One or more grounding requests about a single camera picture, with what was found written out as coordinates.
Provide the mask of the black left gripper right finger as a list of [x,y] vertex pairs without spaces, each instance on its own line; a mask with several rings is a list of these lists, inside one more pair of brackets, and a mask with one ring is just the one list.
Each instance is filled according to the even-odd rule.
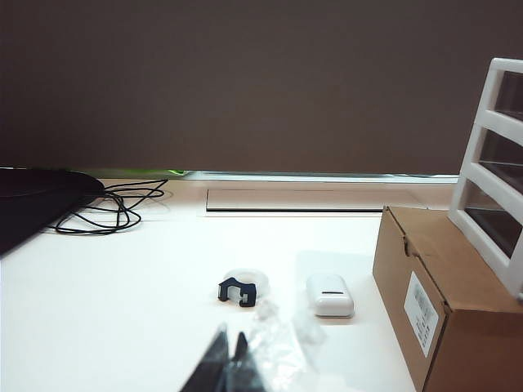
[[235,354],[228,362],[224,375],[223,391],[266,391],[256,361],[243,332],[238,335]]

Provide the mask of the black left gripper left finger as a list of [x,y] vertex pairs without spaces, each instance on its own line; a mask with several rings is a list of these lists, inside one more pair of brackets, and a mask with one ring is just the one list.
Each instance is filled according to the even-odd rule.
[[227,326],[222,323],[181,391],[223,391],[227,364]]

